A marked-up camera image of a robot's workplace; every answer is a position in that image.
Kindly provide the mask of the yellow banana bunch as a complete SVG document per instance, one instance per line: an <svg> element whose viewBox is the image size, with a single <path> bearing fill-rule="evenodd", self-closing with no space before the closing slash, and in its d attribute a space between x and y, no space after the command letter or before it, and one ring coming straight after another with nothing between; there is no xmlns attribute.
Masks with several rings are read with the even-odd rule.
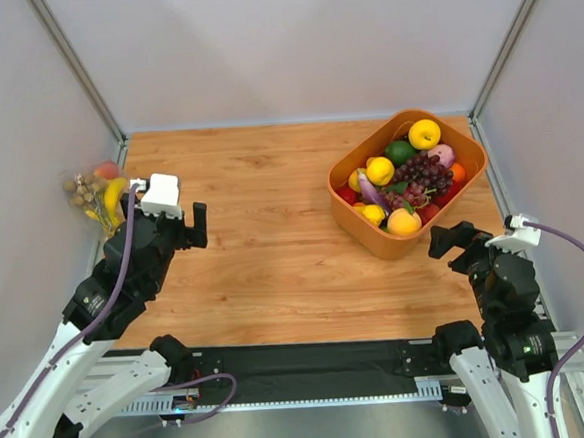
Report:
<svg viewBox="0 0 584 438"><path fill-rule="evenodd" d="M118 177L107 181L99 178L95 182L86 185L86 191L82 194L84 199L83 209L85 214L97 221L104 233L111 235L122 223L120 198L127 190L128 179Z"/></svg>

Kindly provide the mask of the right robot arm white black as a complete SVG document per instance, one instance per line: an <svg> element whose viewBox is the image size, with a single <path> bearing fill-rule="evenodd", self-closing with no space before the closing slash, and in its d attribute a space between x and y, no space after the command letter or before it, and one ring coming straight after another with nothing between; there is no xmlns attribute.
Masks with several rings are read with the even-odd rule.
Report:
<svg viewBox="0 0 584 438"><path fill-rule="evenodd" d="M537 311L533 263L523 251L541 232L523 215L507 217L495 237L463 221L430 230L429 256L463 251L448 265L468 278L483 324L448 323L435 330L438 356L460 378L489 438L553 438L562 414L553 325Z"/></svg>

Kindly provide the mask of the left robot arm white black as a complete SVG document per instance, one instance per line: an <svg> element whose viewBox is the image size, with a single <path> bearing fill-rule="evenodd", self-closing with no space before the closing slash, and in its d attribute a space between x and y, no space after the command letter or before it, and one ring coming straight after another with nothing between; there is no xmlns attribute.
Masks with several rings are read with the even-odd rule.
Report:
<svg viewBox="0 0 584 438"><path fill-rule="evenodd" d="M49 350L0 415L0 438L89 438L122 407L157 388L195 379L192 353L171 335L156 338L134 364L86 394L78 387L162 289L174 253L207 246L207 206L194 223L165 214L126 213L102 260L63 311Z"/></svg>

